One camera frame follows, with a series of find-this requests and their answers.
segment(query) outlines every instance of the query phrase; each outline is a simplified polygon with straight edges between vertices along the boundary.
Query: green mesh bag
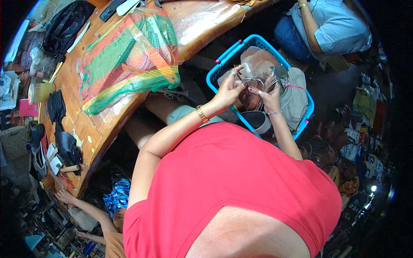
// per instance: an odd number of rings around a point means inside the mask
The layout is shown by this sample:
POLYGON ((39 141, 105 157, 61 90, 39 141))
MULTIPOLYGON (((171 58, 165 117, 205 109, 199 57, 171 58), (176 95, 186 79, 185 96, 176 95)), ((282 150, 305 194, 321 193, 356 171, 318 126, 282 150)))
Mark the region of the green mesh bag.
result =
POLYGON ((131 92, 178 87, 177 40, 166 11, 134 9, 88 47, 78 71, 86 114, 97 114, 131 92))

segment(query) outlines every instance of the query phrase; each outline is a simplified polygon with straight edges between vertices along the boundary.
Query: pink notebook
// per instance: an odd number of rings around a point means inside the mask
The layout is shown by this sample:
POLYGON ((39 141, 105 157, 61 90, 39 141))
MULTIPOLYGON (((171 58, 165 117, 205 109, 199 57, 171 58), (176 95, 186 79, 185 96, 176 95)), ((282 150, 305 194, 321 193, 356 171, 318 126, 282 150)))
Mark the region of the pink notebook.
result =
POLYGON ((19 101, 19 112, 20 117, 24 116, 39 116, 39 103, 34 103, 33 105, 29 105, 28 99, 21 99, 19 101))

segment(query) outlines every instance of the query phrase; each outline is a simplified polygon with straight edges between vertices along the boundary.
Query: wooden table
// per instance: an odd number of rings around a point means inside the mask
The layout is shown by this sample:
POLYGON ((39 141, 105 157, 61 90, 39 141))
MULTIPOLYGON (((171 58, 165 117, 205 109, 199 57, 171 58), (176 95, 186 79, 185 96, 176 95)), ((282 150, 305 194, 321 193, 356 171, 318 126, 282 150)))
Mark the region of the wooden table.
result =
MULTIPOLYGON (((258 0, 253 7, 240 6, 230 0, 189 0, 163 4, 162 7, 168 12, 178 39, 179 62, 191 58, 213 39, 241 23, 245 17, 277 1, 258 0)), ((152 0, 148 0, 147 4, 154 5, 152 0)), ((122 18, 114 14, 106 23, 102 22, 99 15, 105 8, 95 9, 89 19, 89 29, 74 50, 66 54, 66 60, 54 81, 56 90, 62 90, 66 104, 66 116, 62 121, 63 130, 76 135, 83 142, 81 176, 75 176, 71 172, 67 173, 75 187, 75 189, 69 187, 68 190, 74 196, 81 194, 87 187, 88 179, 107 148, 147 96, 147 93, 130 94, 114 106, 94 116, 86 115, 81 111, 83 101, 78 92, 80 77, 76 73, 76 62, 86 52, 88 45, 96 41, 122 18)), ((55 143, 55 126, 51 124, 45 104, 40 110, 40 123, 45 126, 48 144, 55 143)))

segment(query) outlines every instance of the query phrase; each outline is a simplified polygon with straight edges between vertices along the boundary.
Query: red t-shirt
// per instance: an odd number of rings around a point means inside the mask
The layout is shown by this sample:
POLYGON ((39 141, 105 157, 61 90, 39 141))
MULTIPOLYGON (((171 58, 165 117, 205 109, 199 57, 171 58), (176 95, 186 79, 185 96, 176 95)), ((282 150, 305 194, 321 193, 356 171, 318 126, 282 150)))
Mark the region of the red t-shirt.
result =
POLYGON ((185 257, 223 206, 276 218, 321 250, 341 213, 334 182, 312 161, 296 161, 231 123, 213 123, 185 138, 159 163, 147 200, 123 222, 128 258, 185 257))

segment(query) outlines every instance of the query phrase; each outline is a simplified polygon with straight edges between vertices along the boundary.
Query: silver bracelet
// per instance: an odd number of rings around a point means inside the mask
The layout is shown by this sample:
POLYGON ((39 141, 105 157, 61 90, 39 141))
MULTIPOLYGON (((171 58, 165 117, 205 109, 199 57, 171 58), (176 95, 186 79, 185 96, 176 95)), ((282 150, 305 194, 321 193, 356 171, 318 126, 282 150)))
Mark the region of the silver bracelet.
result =
POLYGON ((264 113, 266 113, 267 115, 276 115, 276 114, 281 114, 281 111, 274 111, 274 112, 271 112, 271 113, 264 112, 264 113))

